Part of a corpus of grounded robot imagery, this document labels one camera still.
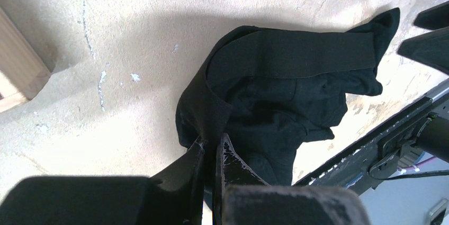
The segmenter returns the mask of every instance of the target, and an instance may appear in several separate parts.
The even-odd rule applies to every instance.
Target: concrete floor
[[[53,70],[34,100],[0,114],[0,200],[31,175],[151,176],[173,162],[185,151],[177,100],[212,46],[239,25],[344,31],[400,7],[400,29],[379,68],[384,93],[348,96],[336,139],[299,149],[296,181],[446,78],[395,53],[423,33],[411,27],[417,13],[444,1],[0,0]]]

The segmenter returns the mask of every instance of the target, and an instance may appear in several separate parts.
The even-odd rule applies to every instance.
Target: crumpled black shirt
[[[180,144],[190,147],[200,136],[212,171],[225,132],[262,179],[291,185],[297,149],[334,138],[330,127],[347,112],[345,94],[382,93],[377,68],[399,18],[395,8],[345,33],[255,26],[231,31],[179,99]]]

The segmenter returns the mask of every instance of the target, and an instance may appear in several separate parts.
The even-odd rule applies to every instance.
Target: paint splatter
[[[105,77],[106,77],[106,71],[102,71],[100,81],[98,82],[98,95],[100,96],[100,106],[101,106],[102,111],[105,111],[105,109],[104,109],[104,99],[103,99],[103,91],[101,89],[101,84],[104,83]]]
[[[179,45],[176,44],[176,45],[175,45],[175,48],[172,50],[172,54],[176,53],[176,51],[178,50],[178,48],[179,48]]]
[[[311,178],[311,180],[310,180],[310,182],[309,182],[309,185],[312,185],[315,181],[316,181],[317,179],[316,178]]]
[[[142,79],[140,78],[140,76],[138,74],[131,73],[131,80],[134,81],[134,82],[139,82]]]
[[[95,52],[92,48],[91,39],[89,37],[89,28],[87,26],[87,12],[86,12],[86,0],[83,0],[83,28],[84,28],[84,38],[86,38],[87,47],[95,60]]]
[[[46,124],[37,124],[36,128],[44,134],[47,134],[48,130],[50,130],[50,128]]]

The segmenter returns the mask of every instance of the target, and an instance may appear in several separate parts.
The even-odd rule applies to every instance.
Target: wooden board
[[[0,8],[0,112],[33,99],[50,71]]]

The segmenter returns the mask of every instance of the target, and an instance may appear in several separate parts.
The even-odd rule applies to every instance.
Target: black wire
[[[409,175],[394,176],[394,177],[389,177],[389,178],[376,178],[373,175],[371,175],[371,169],[370,169],[370,171],[368,172],[368,175],[371,176],[373,179],[390,181],[390,180],[408,179],[408,178],[449,176],[449,170],[436,170],[436,171],[430,171],[430,172],[421,172],[421,173],[414,173],[414,174],[409,174]]]

